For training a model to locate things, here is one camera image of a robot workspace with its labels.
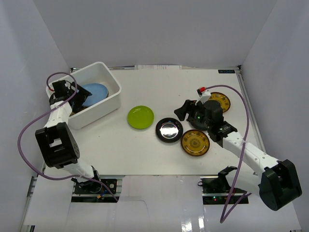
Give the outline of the lime green plate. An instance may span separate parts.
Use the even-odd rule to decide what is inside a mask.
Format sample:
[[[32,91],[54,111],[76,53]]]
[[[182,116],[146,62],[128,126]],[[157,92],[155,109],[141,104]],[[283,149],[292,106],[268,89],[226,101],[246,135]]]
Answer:
[[[143,130],[150,127],[154,121],[154,112],[144,105],[135,106],[127,114],[128,124],[135,129]]]

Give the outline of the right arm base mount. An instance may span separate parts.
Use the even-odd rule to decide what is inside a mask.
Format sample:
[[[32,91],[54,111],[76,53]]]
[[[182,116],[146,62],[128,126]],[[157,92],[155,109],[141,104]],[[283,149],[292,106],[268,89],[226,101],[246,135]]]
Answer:
[[[223,179],[227,174],[236,170],[234,166],[228,166],[219,172],[219,175],[202,176],[197,183],[202,188],[202,199],[204,205],[224,205],[230,185]]]

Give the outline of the glossy black plate with rim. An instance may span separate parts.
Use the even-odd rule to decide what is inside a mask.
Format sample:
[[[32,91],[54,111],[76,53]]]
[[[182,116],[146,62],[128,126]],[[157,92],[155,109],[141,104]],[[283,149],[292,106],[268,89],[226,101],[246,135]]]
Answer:
[[[183,126],[177,119],[166,117],[157,122],[155,127],[157,138],[164,143],[175,143],[183,135]]]

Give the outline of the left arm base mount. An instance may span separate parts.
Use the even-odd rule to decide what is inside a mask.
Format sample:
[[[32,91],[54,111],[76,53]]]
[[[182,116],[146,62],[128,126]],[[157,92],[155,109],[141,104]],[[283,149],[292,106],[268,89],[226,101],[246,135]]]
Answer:
[[[106,190],[104,186],[98,184],[97,190],[89,191],[78,185],[74,185],[71,202],[72,203],[117,203],[122,190],[121,178],[102,178],[101,181],[115,195],[116,199]]]

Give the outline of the plain black plate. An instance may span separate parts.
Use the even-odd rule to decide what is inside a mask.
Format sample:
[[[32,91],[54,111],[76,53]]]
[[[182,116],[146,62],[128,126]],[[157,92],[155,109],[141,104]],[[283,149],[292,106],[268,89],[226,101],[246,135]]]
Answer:
[[[199,131],[207,131],[209,128],[205,120],[190,119],[188,122],[194,129]]]

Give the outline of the light blue plate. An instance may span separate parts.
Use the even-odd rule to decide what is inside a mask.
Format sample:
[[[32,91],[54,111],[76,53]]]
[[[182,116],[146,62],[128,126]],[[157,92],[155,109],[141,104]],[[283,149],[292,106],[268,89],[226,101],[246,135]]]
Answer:
[[[103,84],[91,83],[83,85],[82,87],[92,93],[92,96],[88,97],[84,102],[83,104],[84,107],[90,107],[106,99],[109,95],[107,87]]]

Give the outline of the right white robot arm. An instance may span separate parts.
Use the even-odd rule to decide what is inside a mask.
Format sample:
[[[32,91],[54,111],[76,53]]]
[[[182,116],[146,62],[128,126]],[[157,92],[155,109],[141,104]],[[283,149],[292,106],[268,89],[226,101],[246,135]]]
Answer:
[[[256,173],[241,173],[235,182],[231,176],[218,180],[218,188],[225,193],[235,186],[253,193],[273,211],[281,209],[302,195],[295,165],[288,159],[280,161],[250,142],[246,142],[235,127],[226,122],[219,102],[205,103],[186,100],[182,107],[174,111],[180,121],[197,122],[203,125],[212,141],[232,152]]]

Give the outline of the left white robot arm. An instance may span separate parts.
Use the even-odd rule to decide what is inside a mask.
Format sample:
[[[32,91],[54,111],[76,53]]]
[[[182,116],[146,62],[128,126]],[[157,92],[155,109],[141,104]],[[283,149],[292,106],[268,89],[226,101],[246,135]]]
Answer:
[[[52,83],[53,94],[49,98],[52,112],[35,137],[45,164],[50,168],[64,170],[73,175],[73,181],[80,187],[96,193],[101,190],[102,181],[97,170],[80,159],[80,150],[69,127],[69,117],[82,108],[92,94],[76,84],[60,80]]]

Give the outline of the yellow patterned plate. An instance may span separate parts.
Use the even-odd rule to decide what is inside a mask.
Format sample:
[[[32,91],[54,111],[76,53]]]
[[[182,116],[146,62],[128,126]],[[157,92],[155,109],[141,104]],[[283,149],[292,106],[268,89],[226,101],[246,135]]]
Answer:
[[[181,138],[182,149],[190,156],[200,157],[210,149],[208,136],[200,130],[188,130]]]
[[[219,102],[223,113],[227,112],[231,107],[230,99],[223,93],[220,92],[212,92],[210,96],[210,100],[214,100]]]

